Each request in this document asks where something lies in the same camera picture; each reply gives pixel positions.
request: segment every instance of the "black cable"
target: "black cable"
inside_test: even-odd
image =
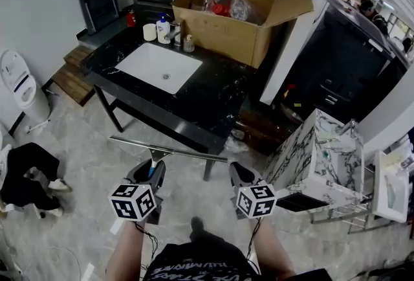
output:
[[[260,228],[261,220],[262,220],[262,218],[257,219],[256,226],[254,227],[254,230],[253,230],[253,233],[252,233],[252,237],[251,237],[250,242],[248,244],[248,251],[247,251],[247,256],[246,256],[246,259],[247,260],[250,260],[250,253],[252,251],[253,239],[254,239],[254,236],[256,235],[256,233],[258,232],[258,230]]]
[[[139,225],[137,222],[134,222],[134,224],[135,224],[136,229],[138,229],[142,234],[148,236],[148,238],[151,240],[151,244],[153,247],[153,250],[151,253],[151,263],[152,263],[154,260],[155,253],[158,250],[158,238],[152,235],[150,232],[146,231],[144,228],[142,228],[141,225]]]
[[[350,278],[348,281],[354,280],[355,278],[358,278],[359,276],[363,276],[366,272],[359,272],[357,275],[355,275],[353,278]]]

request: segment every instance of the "cardboard box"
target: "cardboard box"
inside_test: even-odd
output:
[[[176,19],[196,45],[258,68],[266,56],[272,28],[313,11],[312,0],[249,0],[263,18],[261,26],[213,13],[192,10],[202,0],[173,0]]]

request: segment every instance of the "roll of tape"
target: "roll of tape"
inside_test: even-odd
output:
[[[144,39],[146,41],[151,41],[157,38],[157,27],[154,23],[148,23],[142,27],[144,31]]]

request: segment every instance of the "white marble cabinet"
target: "white marble cabinet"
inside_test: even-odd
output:
[[[273,153],[262,173],[273,184],[276,205],[294,213],[358,203],[364,190],[364,153],[358,134],[315,109]]]

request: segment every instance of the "marble floor tile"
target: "marble floor tile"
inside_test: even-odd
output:
[[[107,195],[132,167],[150,158],[146,149],[108,138],[119,135],[190,149],[117,109],[116,116],[125,128],[119,134],[96,96],[80,107],[55,85],[50,89],[60,95],[49,96],[50,122],[26,134],[24,127],[34,123],[25,117],[14,137],[19,144],[36,142],[59,158],[58,172],[73,191],[57,195],[65,208],[62,218],[48,215],[39,220],[31,207],[24,213],[9,213],[1,220],[4,236],[0,236],[0,253],[7,262],[13,260],[20,266],[23,280],[78,280],[79,269],[82,276],[88,264],[94,266],[90,280],[103,280],[121,233],[110,232],[116,218]],[[258,170],[263,169],[266,159],[234,140],[227,142],[222,155]],[[206,183],[202,180],[205,161],[172,155],[165,163],[168,170],[158,191],[164,198],[160,224],[147,226],[158,238],[157,252],[167,243],[187,242],[190,219],[200,216],[207,230],[246,253],[250,227],[247,220],[236,219],[230,202],[233,192],[228,165],[215,163]],[[399,225],[347,235],[344,223],[311,225],[308,216],[294,216],[282,208],[275,209],[272,224],[297,272],[326,268],[334,280],[348,280],[368,267],[381,266],[385,259],[404,259],[414,250],[414,241],[408,240],[409,229]],[[143,264],[150,262],[151,249],[146,238]]]

